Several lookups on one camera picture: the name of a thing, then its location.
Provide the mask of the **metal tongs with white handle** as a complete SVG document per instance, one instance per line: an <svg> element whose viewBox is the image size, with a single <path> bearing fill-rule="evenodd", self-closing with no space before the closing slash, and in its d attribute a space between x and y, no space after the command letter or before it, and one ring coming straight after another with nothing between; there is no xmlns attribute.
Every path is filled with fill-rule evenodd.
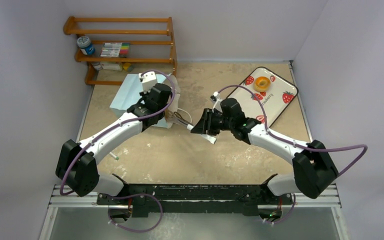
<svg viewBox="0 0 384 240"><path fill-rule="evenodd" d="M176 111L168 111L167 113L167 120L172 121L174 124L183 126L186 128L191 134L198 134L205 140L209 141L211 144L215 144L217 141L217 138L205 133L202 129L196 128L195 125L193 125L190 121L186 120L181 116L180 113Z"/></svg>

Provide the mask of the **light blue paper bag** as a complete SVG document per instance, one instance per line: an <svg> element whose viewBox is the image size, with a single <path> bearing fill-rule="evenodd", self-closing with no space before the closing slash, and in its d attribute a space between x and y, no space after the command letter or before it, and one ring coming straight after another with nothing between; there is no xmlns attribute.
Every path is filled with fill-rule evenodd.
<svg viewBox="0 0 384 240"><path fill-rule="evenodd" d="M181 89L175 76L169 74L169 78L174 83L175 97L173 103L168 107L168 110L176 112L179 108ZM120 118L131 105L135 104L140 99L140 92L142 90L143 88L139 80L139 75L128 74L118 89L109 108L117 118Z"/></svg>

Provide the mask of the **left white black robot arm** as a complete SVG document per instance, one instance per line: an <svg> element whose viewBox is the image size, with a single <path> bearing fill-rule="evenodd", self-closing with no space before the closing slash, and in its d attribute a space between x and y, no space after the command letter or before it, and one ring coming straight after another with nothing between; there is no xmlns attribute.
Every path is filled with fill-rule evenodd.
<svg viewBox="0 0 384 240"><path fill-rule="evenodd" d="M109 195L118 205L126 203L129 191L125 183L114 174L98 171L98 163L126 140L144 132L165 116L172 101L173 90L157 83L114 123L80 142L67 140L61 148L55 174L61 186L83 197L91 192Z"/></svg>

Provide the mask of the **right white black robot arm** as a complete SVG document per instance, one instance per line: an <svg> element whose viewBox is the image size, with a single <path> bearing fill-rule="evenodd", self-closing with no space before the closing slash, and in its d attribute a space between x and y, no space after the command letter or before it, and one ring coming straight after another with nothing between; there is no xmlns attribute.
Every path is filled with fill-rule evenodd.
<svg viewBox="0 0 384 240"><path fill-rule="evenodd" d="M274 174L262 184L260 196L268 204L284 194L302 193L316 199L339 177L339 172L318 140L295 140L266 128L256 118L247 117L234 98L220 101L218 108L205 108L192 134L216 136L229 131L239 141L261 147L292 165L289 174Z"/></svg>

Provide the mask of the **small yellow block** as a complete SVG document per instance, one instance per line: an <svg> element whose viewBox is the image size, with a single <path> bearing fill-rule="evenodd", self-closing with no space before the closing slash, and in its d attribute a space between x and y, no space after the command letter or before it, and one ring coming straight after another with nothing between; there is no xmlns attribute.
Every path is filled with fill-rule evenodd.
<svg viewBox="0 0 384 240"><path fill-rule="evenodd" d="M122 64L122 68L126 72L131 72L134 69L134 66L131 63L129 63L129 62L124 62Z"/></svg>

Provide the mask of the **white strawberry print tray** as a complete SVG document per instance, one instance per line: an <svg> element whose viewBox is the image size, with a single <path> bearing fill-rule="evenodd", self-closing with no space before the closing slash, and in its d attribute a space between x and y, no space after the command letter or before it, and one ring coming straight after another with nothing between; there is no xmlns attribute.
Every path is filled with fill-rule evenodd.
<svg viewBox="0 0 384 240"><path fill-rule="evenodd" d="M271 126L298 94L298 88L266 67L258 67L227 95L249 118Z"/></svg>

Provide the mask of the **small white box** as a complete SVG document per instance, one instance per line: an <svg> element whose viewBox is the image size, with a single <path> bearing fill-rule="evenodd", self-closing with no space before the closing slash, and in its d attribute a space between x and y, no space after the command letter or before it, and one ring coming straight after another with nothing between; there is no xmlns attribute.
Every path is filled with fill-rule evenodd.
<svg viewBox="0 0 384 240"><path fill-rule="evenodd" d="M122 71L123 67L119 63L114 62L101 62L101 66L104 70Z"/></svg>

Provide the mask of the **box of coloured markers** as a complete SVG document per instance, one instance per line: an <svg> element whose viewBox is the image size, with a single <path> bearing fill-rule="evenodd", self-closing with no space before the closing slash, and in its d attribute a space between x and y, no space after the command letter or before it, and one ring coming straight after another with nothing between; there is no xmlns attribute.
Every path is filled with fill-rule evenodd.
<svg viewBox="0 0 384 240"><path fill-rule="evenodd" d="M129 54L129 42L105 42L101 48L101 57L126 58Z"/></svg>

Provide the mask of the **orange wooden shelf rack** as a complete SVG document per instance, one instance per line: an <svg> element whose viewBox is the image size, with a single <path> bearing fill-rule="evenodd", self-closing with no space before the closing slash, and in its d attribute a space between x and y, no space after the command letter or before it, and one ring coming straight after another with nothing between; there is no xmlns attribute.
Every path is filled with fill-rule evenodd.
<svg viewBox="0 0 384 240"><path fill-rule="evenodd" d="M128 23L128 24L166 24L165 29L86 29L81 28L79 23ZM88 54L85 50L78 47L74 55L76 62L85 62L88 69L84 78L86 85L107 85L107 86L120 86L121 81L99 81L95 79L98 70L92 63L115 63L121 64L122 70L128 70L130 64L170 64L172 65L172 75L177 75L178 61L177 50L174 34L173 19L167 18L114 18L114 17L75 17L70 16L63 26L65 35L75 35L79 37L90 37L100 35L149 35L149 36L167 36L168 40L99 40L93 39L91 41L93 46L100 48L112 47L113 50L104 50L103 54L97 53L97 56ZM155 58L155 57L130 57L129 52L132 46L169 46L168 57Z"/></svg>

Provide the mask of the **green capped white marker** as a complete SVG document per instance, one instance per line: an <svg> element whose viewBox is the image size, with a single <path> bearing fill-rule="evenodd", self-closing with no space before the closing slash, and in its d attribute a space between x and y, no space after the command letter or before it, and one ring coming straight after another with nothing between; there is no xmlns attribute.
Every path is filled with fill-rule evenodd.
<svg viewBox="0 0 384 240"><path fill-rule="evenodd" d="M113 159L115 159L116 161L119 160L119 157L118 157L117 155L115 155L114 153L110 152L109 155L110 155Z"/></svg>

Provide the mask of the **blue lidded jar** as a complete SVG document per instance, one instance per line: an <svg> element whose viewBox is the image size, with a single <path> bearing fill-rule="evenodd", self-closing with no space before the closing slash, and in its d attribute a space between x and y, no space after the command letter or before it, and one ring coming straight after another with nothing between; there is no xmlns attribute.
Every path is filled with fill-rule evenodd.
<svg viewBox="0 0 384 240"><path fill-rule="evenodd" d="M80 36L76 40L76 44L79 47L80 51L86 55L91 56L95 53L95 47L88 36Z"/></svg>

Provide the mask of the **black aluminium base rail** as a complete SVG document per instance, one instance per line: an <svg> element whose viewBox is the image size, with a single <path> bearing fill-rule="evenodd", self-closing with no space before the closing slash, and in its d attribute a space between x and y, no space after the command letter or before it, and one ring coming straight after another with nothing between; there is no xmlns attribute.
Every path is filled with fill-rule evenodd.
<svg viewBox="0 0 384 240"><path fill-rule="evenodd" d="M241 214L276 221L287 215L291 207L334 208L341 201L335 185L330 185L316 199L303 193L275 196L261 184L199 185L199 184L130 184L125 199L90 192L85 196L60 195L60 186L53 189L49 206L60 208L107 208L115 215L145 218L150 213Z"/></svg>

